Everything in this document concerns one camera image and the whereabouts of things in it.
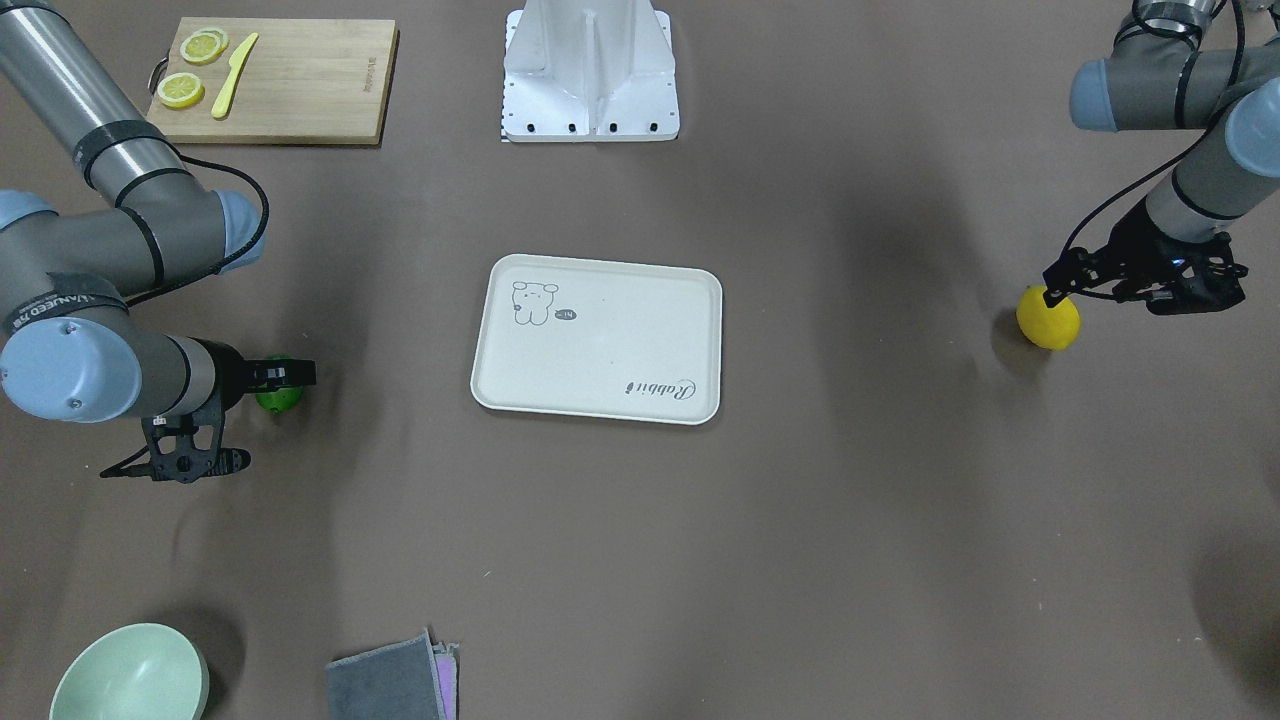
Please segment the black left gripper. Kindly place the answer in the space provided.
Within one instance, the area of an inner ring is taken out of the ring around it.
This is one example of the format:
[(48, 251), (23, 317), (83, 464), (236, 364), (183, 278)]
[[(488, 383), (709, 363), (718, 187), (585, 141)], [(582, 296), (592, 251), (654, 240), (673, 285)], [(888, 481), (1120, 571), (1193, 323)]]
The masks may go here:
[[(1219, 232), (1211, 228), (1198, 240), (1204, 242)], [(1152, 265), (1158, 240), (1179, 240), (1161, 231), (1143, 205), (1133, 208), (1111, 229), (1106, 245), (1096, 252), (1082, 247), (1065, 249), (1044, 270), (1044, 306), (1053, 309), (1073, 293), (1093, 290), (1100, 282), (1115, 283), (1116, 291), (1148, 291), (1155, 286)]]

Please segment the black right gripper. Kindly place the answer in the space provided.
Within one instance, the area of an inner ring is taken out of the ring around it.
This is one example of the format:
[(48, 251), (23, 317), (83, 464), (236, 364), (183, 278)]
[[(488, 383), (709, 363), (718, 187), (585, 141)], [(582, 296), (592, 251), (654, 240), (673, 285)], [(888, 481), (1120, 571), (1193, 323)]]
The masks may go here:
[[(218, 406), (221, 410), (229, 410), (244, 396), (253, 398), (253, 393), (261, 389), (259, 383), (268, 365), (264, 361), (265, 357), (246, 359), (232, 346), (212, 341), (206, 341), (205, 348), (214, 361), (215, 391), (212, 392), (212, 397), (216, 400)], [(317, 365), (315, 361), (293, 357), (289, 366), (297, 372), (297, 380), (294, 383), (302, 387), (303, 395), (305, 388), (317, 383)]]

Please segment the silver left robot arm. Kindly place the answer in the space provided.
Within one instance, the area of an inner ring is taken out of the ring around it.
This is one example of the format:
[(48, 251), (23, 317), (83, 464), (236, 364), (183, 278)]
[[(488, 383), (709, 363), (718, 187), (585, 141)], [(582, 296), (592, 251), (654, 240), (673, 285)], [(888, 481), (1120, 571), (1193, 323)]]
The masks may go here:
[(1212, 1), (1134, 1), (1108, 56), (1071, 83), (1083, 129), (1193, 129), (1197, 141), (1147, 176), (1151, 188), (1097, 250), (1069, 240), (1044, 270), (1042, 304), (1073, 295), (1143, 302), (1155, 315), (1240, 304), (1245, 266), (1230, 227), (1277, 191), (1277, 41), (1204, 50)]

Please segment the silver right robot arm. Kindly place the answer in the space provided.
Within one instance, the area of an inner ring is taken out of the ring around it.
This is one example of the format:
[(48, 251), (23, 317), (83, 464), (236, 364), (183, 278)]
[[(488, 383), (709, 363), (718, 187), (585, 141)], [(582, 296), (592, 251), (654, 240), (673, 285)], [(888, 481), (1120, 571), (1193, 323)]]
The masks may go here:
[(147, 331), (132, 309), (255, 263), (270, 204), (210, 191), (46, 1), (3, 4), (3, 74), (70, 154), (104, 210), (63, 215), (3, 192), (3, 391), (32, 416), (180, 416), (243, 395), (314, 386), (308, 360), (248, 360)]

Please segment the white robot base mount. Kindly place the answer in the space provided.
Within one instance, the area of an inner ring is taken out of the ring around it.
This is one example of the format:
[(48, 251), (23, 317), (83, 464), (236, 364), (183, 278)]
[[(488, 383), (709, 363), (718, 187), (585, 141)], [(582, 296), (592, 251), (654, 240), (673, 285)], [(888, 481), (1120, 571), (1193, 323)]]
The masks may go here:
[(503, 72), (506, 142), (680, 135), (672, 22), (649, 1), (526, 1), (506, 17)]

